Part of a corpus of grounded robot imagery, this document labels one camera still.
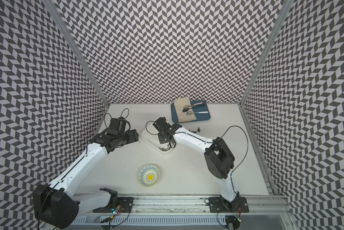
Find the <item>white storage box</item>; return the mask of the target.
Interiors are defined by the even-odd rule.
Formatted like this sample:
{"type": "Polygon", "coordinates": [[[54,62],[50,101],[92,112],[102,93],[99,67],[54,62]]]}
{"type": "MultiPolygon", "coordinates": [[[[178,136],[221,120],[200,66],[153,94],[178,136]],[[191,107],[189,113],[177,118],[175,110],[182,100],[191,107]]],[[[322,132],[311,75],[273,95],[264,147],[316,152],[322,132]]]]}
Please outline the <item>white storage box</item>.
{"type": "Polygon", "coordinates": [[[151,145],[153,148],[158,150],[161,153],[170,153],[173,149],[167,152],[162,152],[159,150],[159,147],[164,146],[165,144],[160,144],[158,139],[158,131],[154,128],[154,126],[150,123],[148,124],[147,128],[145,128],[142,131],[141,138],[149,145],[151,145]]]}

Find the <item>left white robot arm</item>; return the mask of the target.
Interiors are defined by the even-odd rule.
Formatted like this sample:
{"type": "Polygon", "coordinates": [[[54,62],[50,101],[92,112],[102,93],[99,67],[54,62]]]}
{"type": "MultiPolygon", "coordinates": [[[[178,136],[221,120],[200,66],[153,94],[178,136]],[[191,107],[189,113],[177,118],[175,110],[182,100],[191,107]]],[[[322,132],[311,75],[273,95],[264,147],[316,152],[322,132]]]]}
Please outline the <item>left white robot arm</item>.
{"type": "Polygon", "coordinates": [[[65,229],[84,213],[106,210],[117,213],[121,209],[118,193],[101,188],[99,192],[73,199],[75,191],[88,173],[117,147],[138,141],[135,129],[127,132],[97,134],[84,152],[57,178],[49,184],[39,185],[33,191],[34,214],[59,229],[65,229]]]}

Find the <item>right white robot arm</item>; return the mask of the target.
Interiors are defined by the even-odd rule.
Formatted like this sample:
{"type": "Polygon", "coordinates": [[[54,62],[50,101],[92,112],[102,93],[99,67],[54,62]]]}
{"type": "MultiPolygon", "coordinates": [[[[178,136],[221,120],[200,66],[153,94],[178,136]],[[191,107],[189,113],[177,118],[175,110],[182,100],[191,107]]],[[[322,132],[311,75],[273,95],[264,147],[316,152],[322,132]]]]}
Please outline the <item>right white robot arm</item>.
{"type": "Polygon", "coordinates": [[[210,173],[219,179],[220,202],[223,209],[234,212],[240,208],[242,199],[232,178],[235,157],[223,138],[204,138],[180,124],[170,125],[156,121],[153,126],[158,131],[161,144],[182,144],[202,154],[210,173]]]}

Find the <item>silver wing nut pile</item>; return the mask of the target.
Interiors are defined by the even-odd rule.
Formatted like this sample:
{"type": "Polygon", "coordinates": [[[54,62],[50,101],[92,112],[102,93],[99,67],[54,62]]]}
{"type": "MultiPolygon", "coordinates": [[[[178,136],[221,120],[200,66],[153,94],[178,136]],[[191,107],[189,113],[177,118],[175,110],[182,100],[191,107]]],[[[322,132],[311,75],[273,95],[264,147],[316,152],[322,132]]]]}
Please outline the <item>silver wing nut pile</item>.
{"type": "Polygon", "coordinates": [[[167,152],[175,148],[175,146],[176,146],[175,142],[169,142],[169,143],[166,143],[164,146],[159,147],[159,150],[161,150],[162,152],[167,152]]]}

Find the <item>teal tray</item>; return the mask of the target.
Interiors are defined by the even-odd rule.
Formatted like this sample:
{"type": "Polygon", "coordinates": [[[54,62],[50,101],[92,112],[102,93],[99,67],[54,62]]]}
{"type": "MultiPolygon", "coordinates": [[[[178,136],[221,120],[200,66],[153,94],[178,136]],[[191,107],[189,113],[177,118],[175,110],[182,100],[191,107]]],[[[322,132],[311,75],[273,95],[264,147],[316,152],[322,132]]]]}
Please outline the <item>teal tray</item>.
{"type": "MultiPolygon", "coordinates": [[[[189,112],[195,113],[195,116],[196,116],[195,121],[208,121],[211,119],[211,115],[209,113],[206,101],[198,100],[198,101],[190,101],[190,102],[191,104],[201,103],[189,110],[189,112]]],[[[171,113],[172,113],[172,121],[174,123],[179,123],[174,103],[171,104],[171,113]]]]}

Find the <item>yellow patterned bowl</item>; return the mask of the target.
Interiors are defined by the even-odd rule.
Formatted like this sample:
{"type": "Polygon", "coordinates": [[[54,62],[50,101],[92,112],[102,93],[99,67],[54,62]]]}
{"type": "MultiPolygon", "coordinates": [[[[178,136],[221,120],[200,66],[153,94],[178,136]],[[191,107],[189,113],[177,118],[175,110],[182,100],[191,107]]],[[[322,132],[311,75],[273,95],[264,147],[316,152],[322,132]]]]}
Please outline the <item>yellow patterned bowl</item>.
{"type": "Polygon", "coordinates": [[[143,187],[152,187],[159,181],[159,179],[160,170],[153,164],[144,166],[138,174],[138,181],[143,187]]]}

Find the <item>dark handled spoon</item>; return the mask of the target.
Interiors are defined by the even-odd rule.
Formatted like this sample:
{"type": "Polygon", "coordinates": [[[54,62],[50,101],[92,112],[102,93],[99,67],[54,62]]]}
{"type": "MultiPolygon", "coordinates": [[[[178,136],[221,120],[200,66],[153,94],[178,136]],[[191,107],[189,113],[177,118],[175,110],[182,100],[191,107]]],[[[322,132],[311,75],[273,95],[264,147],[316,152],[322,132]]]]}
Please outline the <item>dark handled spoon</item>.
{"type": "Polygon", "coordinates": [[[192,108],[194,108],[194,106],[192,106],[192,105],[191,106],[184,106],[182,111],[185,113],[185,112],[189,111],[192,108]]]}

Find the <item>white handled spoon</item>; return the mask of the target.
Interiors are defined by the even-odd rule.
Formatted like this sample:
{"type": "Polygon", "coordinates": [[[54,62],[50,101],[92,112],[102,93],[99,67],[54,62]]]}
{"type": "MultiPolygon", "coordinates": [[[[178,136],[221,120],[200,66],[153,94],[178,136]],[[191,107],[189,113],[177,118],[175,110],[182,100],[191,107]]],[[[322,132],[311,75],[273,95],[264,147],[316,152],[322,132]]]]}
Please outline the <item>white handled spoon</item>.
{"type": "Polygon", "coordinates": [[[199,112],[188,111],[186,114],[190,116],[193,114],[209,114],[209,112],[208,111],[199,111],[199,112]]]}

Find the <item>pink handled spoon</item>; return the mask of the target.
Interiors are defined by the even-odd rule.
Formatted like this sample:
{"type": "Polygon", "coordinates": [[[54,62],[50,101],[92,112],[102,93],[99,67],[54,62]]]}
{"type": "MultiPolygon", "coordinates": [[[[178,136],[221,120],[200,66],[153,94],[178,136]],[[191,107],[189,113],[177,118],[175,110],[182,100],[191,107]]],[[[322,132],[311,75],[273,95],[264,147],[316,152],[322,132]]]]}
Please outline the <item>pink handled spoon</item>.
{"type": "Polygon", "coordinates": [[[199,102],[199,103],[195,103],[195,104],[192,104],[192,105],[186,105],[184,106],[184,108],[190,108],[190,107],[194,107],[194,106],[200,106],[200,105],[203,105],[204,103],[203,102],[199,102]]]}

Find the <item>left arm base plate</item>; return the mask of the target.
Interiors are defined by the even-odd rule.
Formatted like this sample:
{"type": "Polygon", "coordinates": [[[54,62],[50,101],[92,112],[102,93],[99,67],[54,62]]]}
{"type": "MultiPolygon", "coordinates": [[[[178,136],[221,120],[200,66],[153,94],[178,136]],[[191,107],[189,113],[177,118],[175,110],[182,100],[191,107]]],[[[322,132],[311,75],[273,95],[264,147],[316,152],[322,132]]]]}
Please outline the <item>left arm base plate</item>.
{"type": "Polygon", "coordinates": [[[133,197],[119,197],[116,201],[110,201],[108,205],[102,208],[94,209],[93,213],[113,213],[117,207],[121,207],[122,213],[130,213],[134,203],[133,197]]]}

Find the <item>aluminium rail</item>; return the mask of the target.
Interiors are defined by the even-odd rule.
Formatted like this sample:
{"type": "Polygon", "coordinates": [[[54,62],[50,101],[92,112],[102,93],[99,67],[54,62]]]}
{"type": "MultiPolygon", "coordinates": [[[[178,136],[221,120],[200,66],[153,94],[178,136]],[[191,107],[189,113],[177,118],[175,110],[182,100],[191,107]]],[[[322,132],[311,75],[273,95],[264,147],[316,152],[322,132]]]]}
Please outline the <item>aluminium rail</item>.
{"type": "Polygon", "coordinates": [[[287,200],[282,195],[242,195],[245,201],[238,202],[233,211],[220,203],[220,197],[213,195],[131,195],[134,201],[131,214],[136,215],[285,215],[291,214],[287,200]]]}

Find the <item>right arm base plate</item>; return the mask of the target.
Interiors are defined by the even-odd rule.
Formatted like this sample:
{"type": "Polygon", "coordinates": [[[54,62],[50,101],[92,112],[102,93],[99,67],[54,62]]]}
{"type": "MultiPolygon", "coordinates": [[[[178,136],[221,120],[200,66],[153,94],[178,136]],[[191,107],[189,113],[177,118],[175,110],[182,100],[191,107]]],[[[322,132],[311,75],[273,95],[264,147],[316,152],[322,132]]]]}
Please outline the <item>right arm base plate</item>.
{"type": "Polygon", "coordinates": [[[247,200],[241,196],[235,197],[233,201],[227,201],[223,197],[209,197],[208,205],[211,213],[249,213],[247,200]]]}

